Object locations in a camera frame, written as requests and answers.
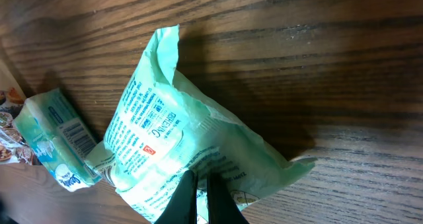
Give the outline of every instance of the wooden table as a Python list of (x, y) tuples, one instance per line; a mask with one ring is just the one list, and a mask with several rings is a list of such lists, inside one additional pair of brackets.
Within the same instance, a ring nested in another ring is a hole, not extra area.
[[(0, 0), (1, 59), (25, 93), (55, 87), (101, 137), (156, 28), (180, 24), (183, 72), (287, 158), (296, 184), (250, 223), (423, 223), (422, 0)], [(145, 223), (101, 182), (70, 193), (3, 165), (19, 223)]]

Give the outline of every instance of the soap bar wrapper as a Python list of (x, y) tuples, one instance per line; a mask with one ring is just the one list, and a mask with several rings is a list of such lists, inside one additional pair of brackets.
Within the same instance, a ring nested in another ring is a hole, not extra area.
[(13, 125), (67, 190), (86, 188), (101, 179), (85, 163), (96, 140), (59, 89), (26, 99)]
[(314, 167), (314, 159), (286, 161), (178, 72), (178, 39), (178, 26), (154, 33), (103, 142), (87, 157), (132, 208), (156, 221), (190, 169), (198, 175), (197, 212), (204, 221), (210, 172), (222, 175), (243, 209)]
[(25, 98), (15, 78), (0, 60), (0, 165), (40, 165), (34, 152), (12, 123), (22, 110)]

